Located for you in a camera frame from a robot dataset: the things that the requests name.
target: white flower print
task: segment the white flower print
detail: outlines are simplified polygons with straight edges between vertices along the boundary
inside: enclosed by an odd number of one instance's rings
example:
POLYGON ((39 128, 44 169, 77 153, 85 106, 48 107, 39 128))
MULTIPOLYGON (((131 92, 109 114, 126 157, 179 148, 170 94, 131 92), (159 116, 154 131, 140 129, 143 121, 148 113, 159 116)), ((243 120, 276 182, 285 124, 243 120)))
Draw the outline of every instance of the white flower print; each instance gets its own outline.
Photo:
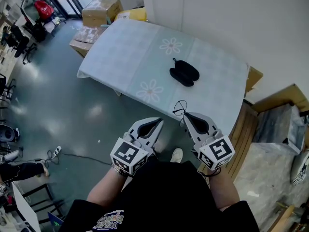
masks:
POLYGON ((156 80, 151 80, 149 85, 145 82, 141 82, 140 86, 142 90, 136 92, 136 96, 143 99, 144 102, 150 101, 160 102, 159 93, 163 92, 163 87, 156 87, 156 80))
POLYGON ((172 51, 174 51, 175 53, 180 53, 180 49, 179 47, 181 47, 183 44, 180 42, 176 42, 176 38, 173 37, 171 38, 171 40, 167 40, 167 39, 163 39, 162 42, 164 44, 160 45, 160 49, 164 50, 166 49, 165 53, 166 54, 171 54, 172 51))

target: red bag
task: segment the red bag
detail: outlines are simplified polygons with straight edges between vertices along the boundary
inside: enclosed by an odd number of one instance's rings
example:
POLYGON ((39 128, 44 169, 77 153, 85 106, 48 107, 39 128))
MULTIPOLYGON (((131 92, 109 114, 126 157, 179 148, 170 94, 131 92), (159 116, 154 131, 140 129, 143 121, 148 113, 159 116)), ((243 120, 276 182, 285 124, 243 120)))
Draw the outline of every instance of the red bag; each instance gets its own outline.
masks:
POLYGON ((37 9, 39 16, 42 20, 47 20, 52 16, 54 12, 53 7, 48 5, 47 2, 42 0, 35 1, 34 7, 37 9))

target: power strip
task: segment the power strip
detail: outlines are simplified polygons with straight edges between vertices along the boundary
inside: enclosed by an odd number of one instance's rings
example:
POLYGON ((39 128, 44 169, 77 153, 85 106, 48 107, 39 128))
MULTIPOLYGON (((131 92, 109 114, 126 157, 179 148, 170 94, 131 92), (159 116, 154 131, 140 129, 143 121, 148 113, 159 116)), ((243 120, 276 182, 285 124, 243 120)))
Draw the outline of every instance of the power strip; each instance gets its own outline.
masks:
POLYGON ((59 155, 60 151, 61 151, 61 146, 58 146, 57 149, 54 151, 54 157, 59 155))

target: sleeve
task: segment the sleeve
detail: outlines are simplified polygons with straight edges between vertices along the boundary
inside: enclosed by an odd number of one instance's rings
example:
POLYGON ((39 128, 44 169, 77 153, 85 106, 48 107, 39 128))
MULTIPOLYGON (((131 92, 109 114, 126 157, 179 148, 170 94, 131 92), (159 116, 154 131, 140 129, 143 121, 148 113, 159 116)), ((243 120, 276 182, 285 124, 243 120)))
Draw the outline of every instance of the sleeve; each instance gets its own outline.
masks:
POLYGON ((246 201, 240 201, 223 211, 223 215, 231 231, 259 232, 255 218, 246 201))
POLYGON ((59 232, 91 231, 104 214, 105 209, 98 204, 85 200, 75 200, 59 232))

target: black t-shirt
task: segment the black t-shirt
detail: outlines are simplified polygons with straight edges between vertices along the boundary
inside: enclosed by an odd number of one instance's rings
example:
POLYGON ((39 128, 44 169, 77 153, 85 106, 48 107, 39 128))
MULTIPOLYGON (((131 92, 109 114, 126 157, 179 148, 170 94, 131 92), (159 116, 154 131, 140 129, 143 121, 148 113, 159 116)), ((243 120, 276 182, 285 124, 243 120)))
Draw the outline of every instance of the black t-shirt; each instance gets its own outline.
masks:
POLYGON ((218 210, 206 181, 190 162, 148 162, 109 209, 75 200, 60 231, 164 229, 259 231, 247 202, 218 210))

